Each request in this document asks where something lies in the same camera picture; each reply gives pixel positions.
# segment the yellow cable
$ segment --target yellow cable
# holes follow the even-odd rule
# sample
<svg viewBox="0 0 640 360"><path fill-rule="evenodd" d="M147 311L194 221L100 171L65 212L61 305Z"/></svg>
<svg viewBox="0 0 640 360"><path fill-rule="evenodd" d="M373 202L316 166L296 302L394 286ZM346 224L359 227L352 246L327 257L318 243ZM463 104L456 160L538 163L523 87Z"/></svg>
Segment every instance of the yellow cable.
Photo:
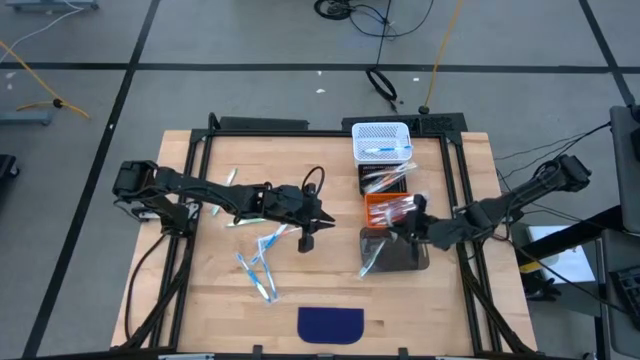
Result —
<svg viewBox="0 0 640 360"><path fill-rule="evenodd" d="M13 52L13 50L11 50L11 48L9 48L4 42L0 41L0 46L3 47L9 54L11 54L11 56L13 56L19 63L20 65L22 65L22 67L27 70L29 72L29 74L31 74L31 76L34 77L34 79L36 79L38 81L38 83L45 89L47 90L47 92L49 94L51 94L51 96L53 96L55 99L58 99L62 102L62 106L66 106L69 109L71 109L72 111L75 111L79 114L81 114L82 116L86 117L87 119L89 119L89 114L87 114L85 111L83 111L82 109L71 105L71 103L65 101L60 95L58 95L55 91L53 91L53 89L51 89L49 87L49 85L47 85L47 83L44 82L44 80L42 80L38 74L36 74L33 70L31 70L31 68L29 67L29 65L27 65L21 58L20 56L18 56L15 52ZM38 103L34 103L34 104L29 104L29 105L24 105L24 106L20 106L17 111L23 110L23 109L27 109L30 107L34 107L34 106L39 106L39 105L44 105L44 102L38 102Z"/></svg>
<svg viewBox="0 0 640 360"><path fill-rule="evenodd" d="M433 91L433 87L436 84L436 73L438 72L438 65L440 64L440 60L442 55L444 55L444 49L447 47L447 42L449 42L449 35L451 35L451 31L453 27L456 25L456 21L458 21L458 15L460 15L460 8L462 8L463 0L458 0L456 4L456 9L453 12L453 17L449 22L449 28L447 29L446 34L444 34L444 39L442 39L442 44L440 45L440 49L438 50L438 55L436 56L436 62L433 64L433 71L431 72L431 82L429 83L429 92L427 93L427 100L424 102L424 106L429 105L429 99L431 99L431 92Z"/></svg>

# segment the blue pad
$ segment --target blue pad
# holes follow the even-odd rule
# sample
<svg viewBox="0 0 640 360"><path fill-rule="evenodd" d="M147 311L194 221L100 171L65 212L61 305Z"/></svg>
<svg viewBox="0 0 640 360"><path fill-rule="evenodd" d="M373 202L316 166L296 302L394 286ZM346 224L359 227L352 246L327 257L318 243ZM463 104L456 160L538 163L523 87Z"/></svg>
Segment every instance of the blue pad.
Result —
<svg viewBox="0 0 640 360"><path fill-rule="evenodd" d="M298 309L298 335L314 344L353 344L364 333L363 309Z"/></svg>

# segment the white plastic basket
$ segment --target white plastic basket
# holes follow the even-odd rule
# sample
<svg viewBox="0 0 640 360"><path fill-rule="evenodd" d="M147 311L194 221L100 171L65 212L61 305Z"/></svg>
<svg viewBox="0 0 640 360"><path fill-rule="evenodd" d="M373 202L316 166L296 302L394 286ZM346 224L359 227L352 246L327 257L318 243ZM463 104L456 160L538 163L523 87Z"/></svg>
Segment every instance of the white plastic basket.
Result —
<svg viewBox="0 0 640 360"><path fill-rule="evenodd" d="M353 157L360 164L397 164L409 161L412 150L399 149L370 153L367 149L403 148L411 145L409 128L404 123L358 123L351 128Z"/></svg>

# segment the wooden table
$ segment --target wooden table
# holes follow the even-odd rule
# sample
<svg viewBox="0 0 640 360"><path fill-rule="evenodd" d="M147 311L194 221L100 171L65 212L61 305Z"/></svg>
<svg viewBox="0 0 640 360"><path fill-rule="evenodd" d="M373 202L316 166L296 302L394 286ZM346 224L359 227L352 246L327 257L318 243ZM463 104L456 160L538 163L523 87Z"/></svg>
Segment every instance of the wooden table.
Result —
<svg viewBox="0 0 640 360"><path fill-rule="evenodd" d="M165 132L158 164L183 169L189 135L189 131ZM463 139L474 198L499 196L487 134L464 133ZM419 169L408 176L409 191L427 190L431 197L427 211L448 218L439 142L436 139L412 139L412 142L413 160ZM202 150L199 151L194 169L199 167ZM212 217L212 205L206 204L196 239L178 350L249 353L253 345L260 344L265 353L392 355L397 354L399 347L407 347L412 355L472 355L453 248L444 252L429 247L431 264L424 271L358 278L362 265L358 233L364 227L364 215L351 138L216 137L212 151L207 178L218 183L224 183L230 170L237 167L234 184L270 181L274 186L299 185L313 166L322 165L327 177L320 198L323 209L336 219L337 225L315 234L315 249L310 253L297 252L294 235L283 238L269 250L267 260L281 299L267 305L233 254L240 251L245 257L250 256L256 250L255 239L272 233L278 224L224 228L232 217L223 212ZM459 203L463 204L453 147L450 154ZM141 226L131 270L157 240L159 229L156 222ZM147 259L136 279L133 330L156 302L167 244L165 241ZM535 348L513 249L508 244L488 240L484 251L496 307L524 343ZM264 279L261 270L256 267L258 276ZM305 343L296 329L300 306L362 308L364 336L351 345ZM113 335L114 345L125 340L123 309L124 299ZM170 305L161 344L167 342L172 311ZM484 348L489 349L482 311L479 318Z"/></svg>

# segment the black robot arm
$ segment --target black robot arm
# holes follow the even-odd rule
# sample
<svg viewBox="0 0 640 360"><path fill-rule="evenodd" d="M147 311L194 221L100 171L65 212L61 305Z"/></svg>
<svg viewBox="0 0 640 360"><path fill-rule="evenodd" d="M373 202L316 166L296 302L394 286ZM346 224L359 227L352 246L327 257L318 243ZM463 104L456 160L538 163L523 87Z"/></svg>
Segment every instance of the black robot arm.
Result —
<svg viewBox="0 0 640 360"><path fill-rule="evenodd" d="M497 198L474 201L456 211L453 219L438 219L424 213L426 201L416 195L417 209L410 211L391 231L410 242L425 242L448 249L460 241L482 241L502 219L515 221L522 208L553 191L577 192L589 185L591 171L575 156L560 155L543 163L526 183Z"/></svg>
<svg viewBox="0 0 640 360"><path fill-rule="evenodd" d="M142 203L160 217L162 232L184 236L191 231L189 208L166 198L169 194L184 195L200 202L219 205L224 211L240 219L263 218L302 228L298 251L313 249L313 233L333 227L335 221L322 210L315 184L273 187L259 185L223 186L180 174L152 161L125 161L113 186L119 201Z"/></svg>

